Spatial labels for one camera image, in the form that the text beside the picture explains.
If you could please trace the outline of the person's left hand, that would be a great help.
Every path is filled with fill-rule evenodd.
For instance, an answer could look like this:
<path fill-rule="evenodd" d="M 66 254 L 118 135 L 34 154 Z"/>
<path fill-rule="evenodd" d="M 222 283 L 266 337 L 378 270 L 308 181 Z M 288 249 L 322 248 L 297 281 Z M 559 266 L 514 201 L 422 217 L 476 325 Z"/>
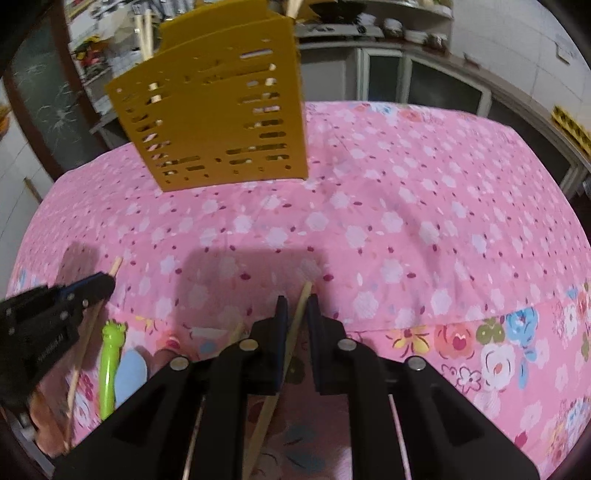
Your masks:
<path fill-rule="evenodd" d="M 37 385 L 29 403 L 29 413 L 36 427 L 35 442 L 38 448 L 51 458 L 56 458 L 68 450 L 68 372 L 65 361 L 59 361 Z"/>

